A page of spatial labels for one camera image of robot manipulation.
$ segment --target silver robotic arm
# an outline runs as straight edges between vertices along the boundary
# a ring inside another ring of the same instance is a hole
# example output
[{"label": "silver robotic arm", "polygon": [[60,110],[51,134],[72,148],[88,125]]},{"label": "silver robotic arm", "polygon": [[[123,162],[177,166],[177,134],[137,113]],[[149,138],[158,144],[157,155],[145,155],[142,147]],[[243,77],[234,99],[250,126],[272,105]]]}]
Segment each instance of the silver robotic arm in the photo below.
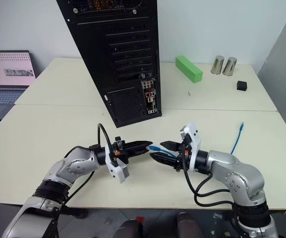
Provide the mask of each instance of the silver robotic arm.
[{"label": "silver robotic arm", "polygon": [[81,176],[88,175],[106,165],[119,182],[129,176],[128,158],[146,153],[150,141],[125,143],[120,137],[113,145],[76,146],[56,162],[47,172],[35,193],[27,199],[4,231],[2,238],[55,238],[57,220],[69,199],[68,191]]},{"label": "silver robotic arm", "polygon": [[[180,135],[182,143],[161,143],[169,150],[178,151],[179,155],[176,158],[156,152],[151,153],[153,159],[174,167],[176,171],[188,167],[189,170],[207,174],[209,179],[213,177],[228,187],[229,190],[226,191],[230,192],[234,201],[227,201],[232,204],[234,213],[231,222],[242,237],[278,238],[274,219],[270,216],[266,204],[264,178],[261,172],[252,165],[242,163],[234,155],[213,150],[201,151],[201,138],[192,123],[182,128]],[[197,201],[197,197],[202,195],[198,193],[202,185],[197,189],[189,186],[194,193],[195,202],[200,206],[205,205]]]}]

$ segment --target computer tower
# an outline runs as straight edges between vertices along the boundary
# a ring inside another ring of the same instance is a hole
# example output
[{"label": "computer tower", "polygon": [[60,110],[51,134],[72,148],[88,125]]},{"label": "computer tower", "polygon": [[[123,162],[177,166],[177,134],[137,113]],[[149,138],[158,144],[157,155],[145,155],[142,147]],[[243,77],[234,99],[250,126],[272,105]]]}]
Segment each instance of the computer tower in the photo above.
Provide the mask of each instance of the computer tower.
[{"label": "computer tower", "polygon": [[57,3],[116,127],[161,116],[157,1]]}]

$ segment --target small black box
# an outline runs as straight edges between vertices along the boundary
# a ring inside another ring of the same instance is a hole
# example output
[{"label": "small black box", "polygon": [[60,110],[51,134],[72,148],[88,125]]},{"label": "small black box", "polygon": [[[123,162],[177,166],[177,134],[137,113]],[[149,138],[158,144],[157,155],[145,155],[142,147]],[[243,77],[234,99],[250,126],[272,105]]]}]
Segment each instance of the small black box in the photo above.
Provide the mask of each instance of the small black box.
[{"label": "small black box", "polygon": [[244,81],[238,81],[236,84],[237,90],[246,91],[247,90],[247,83]]}]

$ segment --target metal cylinder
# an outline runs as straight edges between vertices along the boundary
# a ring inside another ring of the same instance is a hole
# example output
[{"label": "metal cylinder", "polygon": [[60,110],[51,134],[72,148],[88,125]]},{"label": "metal cylinder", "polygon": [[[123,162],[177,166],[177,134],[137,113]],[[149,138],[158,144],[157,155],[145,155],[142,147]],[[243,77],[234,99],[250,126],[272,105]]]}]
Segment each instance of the metal cylinder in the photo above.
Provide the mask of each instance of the metal cylinder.
[{"label": "metal cylinder", "polygon": [[216,59],[214,60],[211,73],[212,74],[220,74],[222,70],[222,65],[223,65],[224,57],[223,56],[217,56]]},{"label": "metal cylinder", "polygon": [[228,62],[226,64],[226,67],[223,70],[223,74],[226,76],[232,76],[234,72],[234,68],[237,62],[237,58],[235,57],[230,57],[228,59]]}]

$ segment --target green foam block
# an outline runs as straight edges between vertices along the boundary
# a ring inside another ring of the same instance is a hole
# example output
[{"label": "green foam block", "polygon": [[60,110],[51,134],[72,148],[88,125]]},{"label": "green foam block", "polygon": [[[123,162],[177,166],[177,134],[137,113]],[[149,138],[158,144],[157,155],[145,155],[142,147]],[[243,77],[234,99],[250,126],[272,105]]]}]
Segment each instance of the green foam block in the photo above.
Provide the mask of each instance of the green foam block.
[{"label": "green foam block", "polygon": [[202,79],[202,70],[190,62],[185,56],[176,57],[176,67],[186,75],[191,82],[197,83]]}]

